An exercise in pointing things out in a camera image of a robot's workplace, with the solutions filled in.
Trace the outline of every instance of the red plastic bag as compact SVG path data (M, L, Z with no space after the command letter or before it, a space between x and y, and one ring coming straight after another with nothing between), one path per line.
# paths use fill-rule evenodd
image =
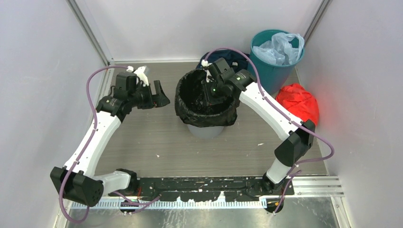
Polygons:
M300 84L294 83L281 88L276 96L276 101L303 121L310 119L317 126L319 122L317 101Z

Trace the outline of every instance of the white wall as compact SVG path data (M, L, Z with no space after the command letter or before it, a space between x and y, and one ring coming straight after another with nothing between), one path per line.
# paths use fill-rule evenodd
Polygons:
M58 207L50 171L89 126L85 83L103 64L63 0L1 1L0 31L0 227L46 228Z
M249 52L261 30L304 35L321 0L79 0L115 60L200 59L219 47Z
M356 227L403 222L402 12L401 0L332 1L297 66Z

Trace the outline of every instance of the white cable holder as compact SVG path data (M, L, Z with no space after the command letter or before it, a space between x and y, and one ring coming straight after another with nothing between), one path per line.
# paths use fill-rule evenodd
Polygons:
M133 73L133 72L134 72L134 67L132 67L132 66L127 66L126 71L129 72L129 73Z
M148 71L149 68L147 66L141 66L134 71L134 73L139 77L139 79L144 82L143 86L149 86L148 78L146 75Z
M204 68L206 68L206 67L208 67L208 66L210 66L211 65L211 63L209 63L207 60L205 60L205 59L203 59L202 61L201 61L201 66L202 67L204 67ZM210 80L210 78L209 78L209 76L211 76L211 74L210 74L210 71L209 70L205 70L206 71L206 82L210 82L211 80Z

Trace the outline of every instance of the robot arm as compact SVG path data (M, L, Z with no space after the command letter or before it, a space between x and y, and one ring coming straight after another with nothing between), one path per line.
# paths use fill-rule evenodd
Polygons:
M151 93L146 72L147 68L142 66L134 73L118 74L113 94L105 96L99 101L96 107L98 119L96 133L68 177L63 198L92 207L99 202L102 196L113 191L134 192L137 190L137 175L132 171L118 169L106 175L94 176L94 174L107 143L133 107L149 109L163 107L170 103L159 81L154 81L156 94ZM93 129L94 121L77 150L63 168L54 167L50 173L57 191L60 191L61 183L68 169L76 161L77 155L84 148Z
M268 95L272 105L291 119L287 120L262 98L254 75L246 70L235 73L223 58L207 67L207 75L211 75L210 82L202 82L206 105L218 104L228 96L233 96L259 114L283 141L275 150L276 159L263 175L264 187L269 191L276 190L287 177L291 167L305 155L313 143L313 136L291 124L291 121L301 123L313 132L314 123L310 120L303 122Z

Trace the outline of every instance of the plastic bag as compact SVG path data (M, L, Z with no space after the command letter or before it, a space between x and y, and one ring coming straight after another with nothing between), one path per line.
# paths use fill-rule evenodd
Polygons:
M185 123L196 127L231 126L237 119L239 100L229 97L222 104L205 105L202 80L206 72L196 69L183 76L176 86L175 112Z
M298 48L292 47L290 43L295 38L299 40ZM299 60L304 44L304 38L299 34L280 32L259 47L254 46L253 52L265 63L277 66L292 65Z
M281 88L276 96L276 101L304 122L310 119L317 126L319 122L317 101L300 84L294 83Z

